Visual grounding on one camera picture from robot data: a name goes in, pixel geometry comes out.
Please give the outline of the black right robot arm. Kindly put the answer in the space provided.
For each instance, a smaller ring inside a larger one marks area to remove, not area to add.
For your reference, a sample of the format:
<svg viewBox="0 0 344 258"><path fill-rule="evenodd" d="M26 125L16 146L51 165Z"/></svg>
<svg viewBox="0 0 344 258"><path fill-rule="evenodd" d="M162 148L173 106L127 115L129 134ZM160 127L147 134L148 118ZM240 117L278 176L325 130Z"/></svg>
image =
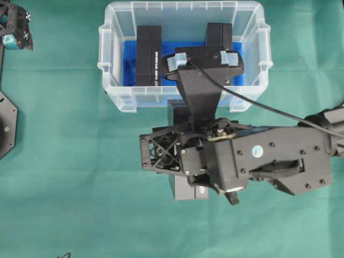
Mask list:
<svg viewBox="0 0 344 258"><path fill-rule="evenodd" d="M170 126L140 136L144 170L181 177L232 205L251 181L300 195L332 183L330 160L343 156L343 108L307 116L296 126L252 126L194 117L175 109Z"/></svg>

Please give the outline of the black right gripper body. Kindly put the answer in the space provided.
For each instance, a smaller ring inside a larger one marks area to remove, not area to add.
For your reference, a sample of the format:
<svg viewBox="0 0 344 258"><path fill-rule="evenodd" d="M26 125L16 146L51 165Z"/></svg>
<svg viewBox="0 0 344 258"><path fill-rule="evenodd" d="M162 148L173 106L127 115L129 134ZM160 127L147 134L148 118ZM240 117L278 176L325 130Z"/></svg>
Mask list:
<svg viewBox="0 0 344 258"><path fill-rule="evenodd" d="M227 119L192 123L179 150L189 185L214 190L232 205L250 181L290 195L327 186L334 154L335 137L319 125L254 127Z"/></svg>

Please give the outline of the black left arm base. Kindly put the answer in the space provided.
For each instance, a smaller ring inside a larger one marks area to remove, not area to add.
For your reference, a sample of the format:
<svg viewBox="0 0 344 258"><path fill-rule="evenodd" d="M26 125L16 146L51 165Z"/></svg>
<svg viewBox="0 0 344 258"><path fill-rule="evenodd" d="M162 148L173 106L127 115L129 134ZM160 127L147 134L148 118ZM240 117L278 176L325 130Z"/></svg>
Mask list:
<svg viewBox="0 0 344 258"><path fill-rule="evenodd" d="M1 92L1 159L12 150L16 144L17 108Z"/></svg>

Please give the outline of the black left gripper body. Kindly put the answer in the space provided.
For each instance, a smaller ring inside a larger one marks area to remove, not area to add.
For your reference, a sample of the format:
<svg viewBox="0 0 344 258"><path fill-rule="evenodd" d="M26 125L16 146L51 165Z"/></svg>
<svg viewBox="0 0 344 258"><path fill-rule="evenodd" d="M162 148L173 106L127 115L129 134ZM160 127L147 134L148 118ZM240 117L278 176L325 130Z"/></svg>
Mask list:
<svg viewBox="0 0 344 258"><path fill-rule="evenodd" d="M30 21L31 14L22 6L1 2L1 46L7 50L33 51Z"/></svg>

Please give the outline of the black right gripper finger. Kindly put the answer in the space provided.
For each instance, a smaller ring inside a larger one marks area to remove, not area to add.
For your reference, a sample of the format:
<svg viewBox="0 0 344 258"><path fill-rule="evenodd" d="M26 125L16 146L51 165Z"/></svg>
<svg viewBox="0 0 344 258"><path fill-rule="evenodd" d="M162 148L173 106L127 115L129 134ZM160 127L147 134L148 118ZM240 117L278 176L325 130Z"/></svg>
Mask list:
<svg viewBox="0 0 344 258"><path fill-rule="evenodd" d="M141 166L153 172L180 172L181 164L177 153L180 134L173 126L156 127L151 134L139 136Z"/></svg>

